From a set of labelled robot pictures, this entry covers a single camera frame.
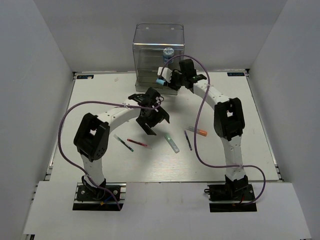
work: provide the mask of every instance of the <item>dark blue pen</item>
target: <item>dark blue pen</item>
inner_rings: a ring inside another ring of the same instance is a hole
[[[191,147],[191,144],[190,144],[190,141],[189,141],[188,134],[187,134],[186,130],[184,130],[184,135],[185,135],[185,138],[186,138],[186,140],[187,140],[187,142],[189,144],[190,151],[192,151],[192,147]]]

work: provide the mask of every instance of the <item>pen cap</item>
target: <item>pen cap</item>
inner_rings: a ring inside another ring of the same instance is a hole
[[[189,131],[191,131],[191,132],[195,132],[195,128],[194,128],[193,126],[189,126],[187,129],[188,129]],[[205,136],[205,137],[208,135],[208,132],[207,132],[207,131],[202,130],[202,129],[199,129],[199,128],[196,129],[196,133],[197,133],[197,134],[200,134],[200,135],[202,135],[202,136]]]

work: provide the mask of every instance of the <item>gray wall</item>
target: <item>gray wall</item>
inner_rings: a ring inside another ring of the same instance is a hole
[[[210,70],[249,68],[287,0],[34,0],[71,69],[132,71],[140,22],[184,24]]]
[[[320,2],[289,0],[250,71],[284,179],[320,240]]]
[[[66,110],[72,72],[32,0],[0,4],[0,238],[20,239]]]

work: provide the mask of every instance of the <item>white floor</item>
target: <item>white floor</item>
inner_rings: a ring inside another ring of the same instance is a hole
[[[226,72],[210,73],[211,83],[230,98],[242,101],[245,129],[242,136],[243,164],[257,165],[264,171],[267,180],[278,180],[274,161],[252,98],[247,79],[244,76],[229,77]],[[135,73],[95,74],[93,79],[77,79],[69,106],[82,101],[106,101],[122,103],[135,90]],[[109,137],[108,149],[102,159],[103,173],[108,182],[210,182],[224,181],[224,169],[211,169],[202,165],[195,151],[190,151],[183,128],[195,124],[201,98],[182,88],[178,96],[164,95],[162,107],[170,115],[170,124],[163,121],[153,130],[157,136],[148,136],[134,119],[118,127]],[[112,106],[87,104],[74,109],[66,119],[62,132],[62,147],[65,154],[74,162],[83,165],[82,159],[73,144],[76,131],[86,113],[106,112]],[[207,137],[197,138],[199,154],[202,159],[213,165],[225,165],[224,149],[220,138],[213,128],[213,110],[205,104],[199,127],[208,132]],[[165,138],[169,133],[180,149],[174,153]],[[117,134],[147,143],[152,150],[129,143],[134,152],[129,151],[114,139]],[[191,144],[193,135],[188,132]],[[256,169],[246,169],[249,180],[262,180]],[[80,181],[82,172],[68,164],[57,150],[53,159],[51,182]]]
[[[128,183],[120,212],[72,211],[77,182],[40,182],[24,229],[34,240],[310,238],[291,183],[268,183],[257,212],[211,213],[205,183]],[[254,183],[255,194],[262,183]]]

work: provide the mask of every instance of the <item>transparent display case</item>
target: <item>transparent display case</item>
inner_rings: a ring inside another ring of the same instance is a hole
[[[133,39],[133,58],[136,73],[135,89],[145,92],[149,87],[161,94],[177,95],[177,91],[156,83],[158,68],[172,56],[185,52],[184,26],[174,23],[140,23]],[[180,69],[177,57],[168,68]]]

